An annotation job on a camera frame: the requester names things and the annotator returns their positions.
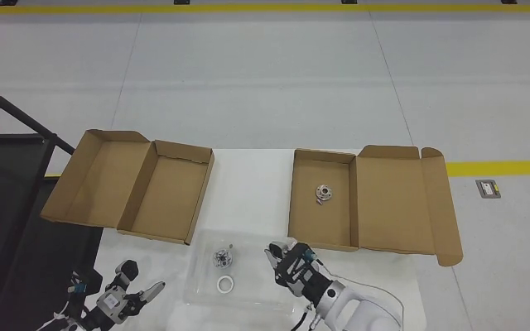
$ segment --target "cable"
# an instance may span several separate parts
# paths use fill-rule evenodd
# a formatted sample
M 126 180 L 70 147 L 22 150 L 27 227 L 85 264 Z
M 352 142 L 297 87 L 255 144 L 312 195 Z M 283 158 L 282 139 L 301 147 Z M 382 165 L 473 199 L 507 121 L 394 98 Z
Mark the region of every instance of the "cable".
M 305 311 L 304 314 L 301 316 L 301 319 L 296 323 L 295 327 L 291 329 L 291 331 L 297 331 L 298 328 L 301 327 L 302 323 L 306 320 L 307 312 Z
M 304 320 L 306 320 L 307 313 L 309 313 L 312 310 L 313 309 L 311 308 L 311 304 L 308 304 L 306 308 L 304 309 L 304 314 L 301 316 L 301 319 L 298 321 L 298 323 L 296 323 L 296 325 L 294 326 L 294 328 L 291 329 L 291 331 L 297 331 L 298 328 L 300 328 L 301 325 L 304 323 Z
M 380 305 L 378 305 L 377 303 L 373 302 L 373 301 L 370 301 L 370 300 L 367 300 L 369 302 L 371 302 L 372 304 L 374 305 L 377 305 L 379 308 L 381 308 L 382 310 L 384 310 L 385 312 L 387 312 L 387 314 L 389 314 L 390 316 L 392 316 L 392 318 L 396 321 L 397 324 L 399 324 L 399 328 L 401 329 L 401 331 L 403 331 L 405 329 L 405 305 L 403 304 L 403 302 L 397 297 L 395 296 L 394 294 L 392 294 L 390 291 L 388 290 L 385 290 L 381 287 L 378 287 L 378 286 L 375 286 L 375 285 L 369 285 L 369 284 L 364 284 L 364 283 L 360 283 L 358 281 L 352 281 L 351 279 L 348 279 L 348 278 L 345 278 L 343 276 L 339 276 L 339 275 L 336 275 L 336 274 L 332 274 L 330 269 L 328 269 L 327 266 L 324 265 L 324 263 L 322 263 L 321 260 L 316 260 L 318 262 L 318 264 L 320 264 L 322 267 L 324 267 L 324 269 L 328 272 L 328 274 L 330 274 L 330 276 L 333 276 L 335 278 L 340 278 L 342 280 L 345 280 L 345 281 L 350 281 L 354 284 L 357 284 L 357 285 L 361 285 L 361 286 L 366 286 L 366 287 L 371 287 L 373 289 L 376 289 L 376 290 L 381 290 L 389 295 L 391 295 L 395 300 L 397 300 L 397 302 L 399 302 L 399 304 L 401 305 L 401 323 L 399 323 L 399 321 L 394 317 L 394 315 L 390 314 L 388 312 L 388 310 L 386 310 L 384 307 L 381 307 Z
M 56 319 L 65 319 L 66 316 L 63 315 L 63 313 L 65 312 L 66 310 L 66 307 L 68 307 L 68 304 L 70 303 L 70 297 L 69 299 L 66 301 L 66 305 L 65 307 L 63 307 L 63 309 L 60 311 L 60 313 L 53 313 L 53 319 L 50 319 L 49 321 L 47 321 L 46 323 L 44 323 L 40 328 L 38 328 L 36 331 L 39 331 L 39 330 L 42 330 L 43 328 L 45 328 L 46 326 L 48 326 L 49 324 L 51 324 L 53 321 L 55 321 Z

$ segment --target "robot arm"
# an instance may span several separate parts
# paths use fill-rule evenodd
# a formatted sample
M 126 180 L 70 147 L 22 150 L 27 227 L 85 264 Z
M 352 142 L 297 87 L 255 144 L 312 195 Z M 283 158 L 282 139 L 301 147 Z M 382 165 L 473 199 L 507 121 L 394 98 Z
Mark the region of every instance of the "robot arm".
M 138 276 L 138 266 L 133 260 L 126 260 L 116 268 L 114 280 L 105 286 L 103 293 L 96 301 L 96 306 L 88 311 L 84 308 L 87 295 L 99 292 L 102 283 L 101 275 L 94 269 L 77 270 L 72 274 L 74 283 L 68 291 L 69 302 L 65 306 L 62 318 L 52 320 L 39 330 L 56 331 L 77 329 L 101 331 L 110 330 L 115 324 L 123 323 L 129 316 L 136 316 L 144 305 L 151 302 L 166 286 L 163 281 L 157 282 L 148 290 L 136 294 L 127 294 L 131 281 Z M 81 318 L 81 310 L 87 314 Z
M 302 242 L 289 246 L 271 242 L 265 254 L 274 270 L 277 284 L 287 287 L 297 297 L 304 296 L 316 307 L 309 330 L 323 319 L 331 331 L 339 331 L 337 319 L 351 300 L 359 305 L 343 330 L 399 331 L 398 317 L 380 300 L 364 297 L 339 281 L 332 281 L 319 272 L 324 266 L 311 248 Z

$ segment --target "yellow floor line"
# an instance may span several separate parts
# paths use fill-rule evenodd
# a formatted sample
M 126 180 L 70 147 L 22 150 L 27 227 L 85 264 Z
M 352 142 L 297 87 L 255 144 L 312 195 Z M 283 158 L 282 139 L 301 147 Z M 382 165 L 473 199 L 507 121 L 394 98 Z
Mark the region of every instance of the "yellow floor line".
M 13 6 L 0 7 L 0 14 L 133 14 L 215 12 L 530 12 L 530 5 L 503 4 L 325 4 L 325 3 L 219 3 L 191 5 L 122 6 Z
M 449 177 L 530 175 L 530 161 L 447 162 Z M 46 174 L 59 177 L 60 174 Z

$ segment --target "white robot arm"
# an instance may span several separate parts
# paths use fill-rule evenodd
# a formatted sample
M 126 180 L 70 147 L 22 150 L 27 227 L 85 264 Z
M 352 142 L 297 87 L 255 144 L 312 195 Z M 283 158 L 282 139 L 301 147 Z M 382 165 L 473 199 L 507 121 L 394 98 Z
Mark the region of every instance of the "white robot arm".
M 324 265 L 307 244 L 297 242 L 289 249 L 286 243 L 272 242 L 265 253 L 274 269 L 276 283 L 288 288 L 294 296 L 304 296 L 316 307 L 309 330 L 315 329 L 323 319 L 331 331 L 340 331 L 338 317 L 351 300 L 358 301 L 359 305 L 342 328 L 344 331 L 402 330 L 402 322 L 386 303 L 362 296 L 319 273 L 319 265 Z

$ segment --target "white cable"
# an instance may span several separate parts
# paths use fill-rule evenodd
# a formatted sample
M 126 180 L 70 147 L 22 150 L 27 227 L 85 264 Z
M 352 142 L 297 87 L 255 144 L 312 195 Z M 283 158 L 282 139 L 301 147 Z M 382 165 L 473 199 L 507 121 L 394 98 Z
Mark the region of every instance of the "white cable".
M 69 304 L 69 300 L 66 301 L 66 305 L 65 307 L 63 307 L 63 309 L 60 311 L 60 313 L 53 313 L 53 319 L 50 319 L 49 321 L 47 321 L 46 323 L 44 323 L 40 328 L 38 328 L 36 331 L 39 331 L 39 330 L 42 330 L 43 328 L 45 328 L 46 326 L 48 326 L 51 322 L 55 321 L 56 319 L 64 319 L 66 318 L 66 316 L 63 315 L 63 313 L 65 312 L 66 310 L 66 307 L 68 307 L 68 304 Z
M 399 322 L 396 320 L 396 318 L 393 317 L 393 315 L 390 314 L 385 308 L 381 307 L 380 305 L 378 305 L 378 304 L 375 303 L 375 302 L 372 302 L 372 301 L 369 301 L 369 300 L 367 300 L 367 301 L 373 303 L 374 305 L 377 305 L 379 308 L 381 308 L 382 310 L 386 311 L 387 314 L 389 314 L 390 316 L 392 316 L 392 317 L 394 318 L 394 320 L 396 320 L 396 323 L 399 324 L 399 327 L 400 327 L 401 331 L 403 331 L 403 330 L 405 329 L 405 305 L 403 304 L 403 302 L 402 302 L 397 296 L 395 296 L 395 295 L 392 294 L 390 291 L 385 290 L 385 289 L 383 289 L 383 288 L 381 288 L 381 287 L 377 287 L 377 286 L 375 286 L 375 285 L 369 285 L 369 284 L 360 283 L 360 282 L 358 282 L 358 281 L 352 281 L 351 279 L 345 278 L 345 277 L 343 277 L 343 276 L 339 276 L 339 275 L 336 275 L 336 274 L 332 274 L 331 271 L 330 271 L 330 269 L 327 268 L 327 266 L 325 266 L 323 263 L 320 264 L 320 265 L 323 266 L 324 269 L 328 272 L 328 274 L 330 274 L 330 276 L 332 276 L 332 277 L 340 278 L 340 279 L 345 280 L 345 281 L 350 281 L 350 282 L 352 282 L 352 283 L 354 283 L 354 284 L 357 284 L 357 285 L 371 287 L 371 288 L 373 288 L 373 289 L 381 290 L 381 291 L 383 291 L 383 292 L 385 292 L 385 293 L 390 294 L 390 295 L 391 295 L 395 300 L 397 300 L 397 302 L 399 302 L 399 304 L 401 305 L 401 323 L 399 323 Z

